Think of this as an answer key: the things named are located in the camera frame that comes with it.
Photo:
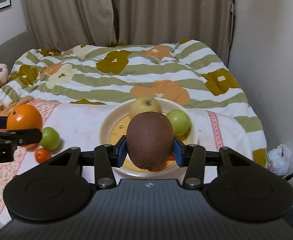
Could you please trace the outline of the cream bowl with yellow print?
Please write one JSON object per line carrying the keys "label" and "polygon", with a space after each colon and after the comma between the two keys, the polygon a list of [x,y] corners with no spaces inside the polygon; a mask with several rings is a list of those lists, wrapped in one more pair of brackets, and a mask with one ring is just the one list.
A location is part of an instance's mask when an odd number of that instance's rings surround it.
{"label": "cream bowl with yellow print", "polygon": [[130,110],[138,108],[135,100],[129,100],[117,106],[104,119],[99,131],[101,144],[116,144],[122,136],[129,136],[129,153],[123,166],[116,168],[121,175],[136,178],[160,177],[178,169],[177,164],[169,153],[169,139],[173,138],[172,126],[168,119],[163,121],[171,111],[187,111],[175,102],[157,99],[161,114],[143,114],[140,118],[131,117]]}

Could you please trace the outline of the white pink patterned towel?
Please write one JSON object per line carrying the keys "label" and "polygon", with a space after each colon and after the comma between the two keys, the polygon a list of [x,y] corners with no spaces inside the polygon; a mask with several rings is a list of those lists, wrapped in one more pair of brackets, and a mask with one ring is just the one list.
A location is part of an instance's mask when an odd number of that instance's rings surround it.
{"label": "white pink patterned towel", "polygon": [[[59,152],[78,146],[83,151],[93,150],[99,145],[99,132],[104,119],[111,113],[114,106],[108,105],[78,105],[72,103],[50,103],[36,101],[44,119],[45,127],[54,128],[62,142]],[[222,137],[222,145],[230,147],[249,159],[253,158],[249,139],[243,127],[233,118],[198,108],[186,110],[193,122],[196,134],[195,142],[209,151],[216,151],[215,135],[211,121],[217,120]],[[10,221],[10,216],[2,199],[4,187],[17,174],[22,174],[38,163],[34,150],[18,147],[14,153],[14,161],[0,164],[0,228]]]}

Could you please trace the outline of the white plastic bag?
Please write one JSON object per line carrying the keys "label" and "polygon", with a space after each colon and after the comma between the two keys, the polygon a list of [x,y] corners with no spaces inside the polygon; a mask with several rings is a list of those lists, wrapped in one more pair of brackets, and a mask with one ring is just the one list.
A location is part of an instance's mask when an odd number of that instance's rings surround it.
{"label": "white plastic bag", "polygon": [[284,144],[270,150],[267,153],[267,169],[278,176],[285,176],[289,170],[290,155],[290,150]]}

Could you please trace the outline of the large yellow apple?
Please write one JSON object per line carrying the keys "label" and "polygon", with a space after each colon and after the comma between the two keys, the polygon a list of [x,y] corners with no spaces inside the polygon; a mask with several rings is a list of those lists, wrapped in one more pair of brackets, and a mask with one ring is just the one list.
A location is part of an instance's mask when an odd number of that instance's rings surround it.
{"label": "large yellow apple", "polygon": [[130,118],[144,113],[144,112],[162,112],[161,105],[157,102],[155,98],[152,97],[140,97],[137,98],[130,106]]}

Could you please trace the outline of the grey sofa headboard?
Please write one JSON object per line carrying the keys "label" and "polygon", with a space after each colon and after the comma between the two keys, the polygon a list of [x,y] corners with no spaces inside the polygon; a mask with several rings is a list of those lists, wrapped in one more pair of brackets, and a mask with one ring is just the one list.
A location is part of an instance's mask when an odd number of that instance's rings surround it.
{"label": "grey sofa headboard", "polygon": [[29,30],[25,31],[0,45],[0,64],[6,64],[8,72],[11,72],[20,56],[37,47],[32,33]]}

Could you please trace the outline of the green apple on towel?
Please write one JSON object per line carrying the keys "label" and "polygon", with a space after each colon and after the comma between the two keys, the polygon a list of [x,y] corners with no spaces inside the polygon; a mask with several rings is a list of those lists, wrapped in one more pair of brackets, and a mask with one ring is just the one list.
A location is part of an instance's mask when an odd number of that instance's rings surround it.
{"label": "green apple on towel", "polygon": [[59,133],[51,127],[43,128],[40,145],[48,151],[56,150],[60,145]]}

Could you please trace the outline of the striped floral quilt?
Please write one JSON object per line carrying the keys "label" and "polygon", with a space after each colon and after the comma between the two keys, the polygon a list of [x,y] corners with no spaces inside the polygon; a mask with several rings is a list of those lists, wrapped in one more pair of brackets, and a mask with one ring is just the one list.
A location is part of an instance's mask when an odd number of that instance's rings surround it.
{"label": "striped floral quilt", "polygon": [[117,105],[140,96],[234,118],[248,134],[253,160],[266,165],[260,119],[222,60],[197,40],[116,47],[82,44],[62,52],[31,49],[15,61],[0,87],[5,106],[24,98]]}

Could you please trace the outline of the large orange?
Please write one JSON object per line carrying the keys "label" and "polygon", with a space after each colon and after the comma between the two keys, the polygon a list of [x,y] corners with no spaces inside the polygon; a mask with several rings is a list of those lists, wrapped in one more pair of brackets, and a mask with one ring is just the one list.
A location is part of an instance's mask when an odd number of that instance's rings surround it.
{"label": "large orange", "polygon": [[13,107],[7,118],[7,130],[42,130],[43,120],[40,112],[32,105],[23,104]]}

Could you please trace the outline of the small tangerine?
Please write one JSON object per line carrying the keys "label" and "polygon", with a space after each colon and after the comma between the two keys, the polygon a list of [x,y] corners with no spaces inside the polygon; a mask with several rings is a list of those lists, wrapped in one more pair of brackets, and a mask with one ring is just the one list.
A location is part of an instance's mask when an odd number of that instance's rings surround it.
{"label": "small tangerine", "polygon": [[34,153],[35,160],[41,164],[51,158],[50,152],[45,148],[38,148]]}

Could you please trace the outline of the small green apple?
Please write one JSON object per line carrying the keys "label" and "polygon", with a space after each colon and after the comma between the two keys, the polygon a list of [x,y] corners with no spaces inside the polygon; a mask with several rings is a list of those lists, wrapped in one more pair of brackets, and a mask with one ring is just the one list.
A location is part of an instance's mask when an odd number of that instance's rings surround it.
{"label": "small green apple", "polygon": [[184,111],[174,109],[168,112],[166,117],[172,125],[174,135],[182,136],[189,131],[191,122],[189,116]]}

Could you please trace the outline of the beige curtain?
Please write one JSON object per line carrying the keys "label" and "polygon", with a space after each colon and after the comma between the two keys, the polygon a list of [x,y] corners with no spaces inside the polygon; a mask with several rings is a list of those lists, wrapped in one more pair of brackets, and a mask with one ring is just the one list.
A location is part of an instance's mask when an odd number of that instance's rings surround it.
{"label": "beige curtain", "polygon": [[208,45],[228,62],[233,0],[22,0],[27,28],[40,48],[80,44],[176,43]]}

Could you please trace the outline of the brown kiwi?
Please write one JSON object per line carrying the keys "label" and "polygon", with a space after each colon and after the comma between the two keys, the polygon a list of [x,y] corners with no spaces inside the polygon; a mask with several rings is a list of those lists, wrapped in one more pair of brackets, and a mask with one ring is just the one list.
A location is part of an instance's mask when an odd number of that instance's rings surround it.
{"label": "brown kiwi", "polygon": [[163,166],[172,154],[173,141],[172,125],[162,113],[140,113],[129,122],[128,155],[140,169],[153,171]]}

